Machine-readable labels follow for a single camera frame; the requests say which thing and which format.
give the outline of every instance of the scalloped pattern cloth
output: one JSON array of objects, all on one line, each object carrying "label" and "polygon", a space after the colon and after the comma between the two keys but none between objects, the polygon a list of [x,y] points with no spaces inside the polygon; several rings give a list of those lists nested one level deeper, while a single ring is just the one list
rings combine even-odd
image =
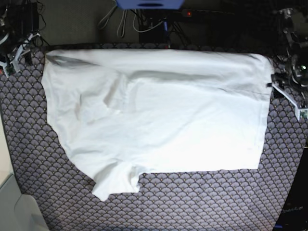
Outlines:
[{"label": "scalloped pattern cloth", "polygon": [[143,173],[257,169],[273,68],[257,54],[52,51],[48,123],[102,201]]},{"label": "scalloped pattern cloth", "polygon": [[[108,43],[56,48],[164,47]],[[182,49],[224,51],[195,45]],[[69,161],[47,123],[41,85],[44,49],[32,51],[33,65],[22,59],[20,73],[10,78],[0,76],[1,112],[20,190],[34,196],[51,231],[272,230],[291,189],[308,134],[307,122],[296,119],[285,98],[271,97],[258,169],[142,174],[138,193],[112,194],[102,202],[91,193],[95,182]],[[301,100],[299,94],[286,90]]]}]

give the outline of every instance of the white wall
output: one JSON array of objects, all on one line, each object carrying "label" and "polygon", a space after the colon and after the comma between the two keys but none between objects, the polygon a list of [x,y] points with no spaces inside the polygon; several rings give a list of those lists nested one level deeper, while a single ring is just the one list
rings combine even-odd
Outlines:
[{"label": "white wall", "polygon": [[9,150],[4,136],[2,121],[0,117],[0,186],[13,173]]}]

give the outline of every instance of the gray floor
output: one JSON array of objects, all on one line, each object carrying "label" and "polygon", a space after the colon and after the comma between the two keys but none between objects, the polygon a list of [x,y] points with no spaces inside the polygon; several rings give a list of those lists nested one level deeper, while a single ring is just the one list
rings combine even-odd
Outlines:
[{"label": "gray floor", "polygon": [[[103,18],[114,3],[111,0],[40,0],[45,5],[43,16],[47,23],[41,32],[51,45],[95,43],[95,42],[138,42],[138,33],[133,30],[134,14],[128,12],[126,33],[124,38],[116,35],[122,17],[122,9],[118,8],[110,19],[108,26],[99,31],[97,23]],[[186,0],[183,7],[189,9],[219,9],[218,0]],[[196,26],[196,36],[202,33],[202,27]]]}]

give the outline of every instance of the electronic equipment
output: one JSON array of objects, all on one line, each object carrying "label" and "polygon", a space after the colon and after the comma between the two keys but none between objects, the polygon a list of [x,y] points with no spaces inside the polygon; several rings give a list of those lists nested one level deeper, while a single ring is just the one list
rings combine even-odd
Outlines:
[{"label": "electronic equipment", "polygon": [[31,62],[31,40],[40,37],[37,8],[30,2],[0,7],[0,66],[7,77],[20,70],[20,56]]},{"label": "electronic equipment", "polygon": [[184,0],[117,0],[122,9],[179,9]]},{"label": "electronic equipment", "polygon": [[[276,96],[284,96],[294,105],[297,119],[308,118],[308,38],[296,32],[292,15],[300,12],[307,17],[307,9],[308,4],[287,7],[276,12],[280,21],[278,31],[283,41],[282,51],[284,53],[277,55],[276,61],[283,67],[283,70],[273,75],[272,86],[276,91]],[[299,92],[303,99],[302,103],[293,99],[284,90],[285,86]]]}]

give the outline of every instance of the black cable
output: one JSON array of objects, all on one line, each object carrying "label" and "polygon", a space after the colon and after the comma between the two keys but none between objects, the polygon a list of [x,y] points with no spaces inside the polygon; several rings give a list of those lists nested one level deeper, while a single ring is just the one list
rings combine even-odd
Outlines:
[{"label": "black cable", "polygon": [[289,75],[288,77],[288,81],[289,81],[289,86],[295,90],[302,98],[303,102],[305,103],[306,102],[306,99],[305,97],[303,96],[302,92],[303,92],[303,87],[302,86],[299,86],[298,84],[294,83],[294,81],[292,80],[293,84],[291,83],[291,76]]},{"label": "black cable", "polygon": [[41,28],[41,29],[33,30],[32,33],[39,33],[40,31],[44,30],[44,29],[46,28],[46,26],[47,26],[46,21],[45,21],[43,15],[41,15],[40,13],[39,13],[38,15],[41,16],[42,21],[43,21],[43,23],[44,23],[44,26],[43,26],[43,28]]},{"label": "black cable", "polygon": [[40,39],[40,42],[41,44],[38,45],[38,40],[39,40],[39,36],[36,36],[33,40],[33,44],[36,46],[36,47],[42,47],[44,45],[44,41]]},{"label": "black cable", "polygon": [[44,41],[48,46],[50,46],[50,44],[42,36],[40,36],[40,39]]},{"label": "black cable", "polygon": [[178,22],[174,22],[174,26],[177,28],[178,31],[180,31],[180,33],[184,36],[185,40],[191,44],[191,40],[186,36],[186,34],[184,33],[182,27],[180,26],[180,24]]},{"label": "black cable", "polygon": [[171,26],[172,26],[172,29],[170,31],[170,34],[175,33],[179,37],[179,39],[181,40],[181,43],[185,46],[186,44],[185,44],[185,42],[182,38],[183,35],[179,31],[177,31],[177,29],[174,27],[174,23],[171,23]]},{"label": "black cable", "polygon": [[137,18],[138,18],[138,20],[140,20],[140,22],[144,22],[144,20],[142,19],[142,17],[139,16],[138,13],[136,13],[134,10],[130,10],[130,11],[132,11],[137,16]]},{"label": "black cable", "polygon": [[44,10],[45,10],[45,5],[43,3],[41,3],[39,0],[37,0],[37,4],[41,5],[40,9],[38,8],[38,12],[40,14],[42,14],[44,12]]},{"label": "black cable", "polygon": [[141,19],[142,19],[142,21],[143,21],[143,22],[147,22],[147,21],[148,21],[148,18],[147,18],[147,16],[144,14],[143,10],[141,9],[141,10],[139,10],[139,11],[140,11],[140,14],[141,14]]}]

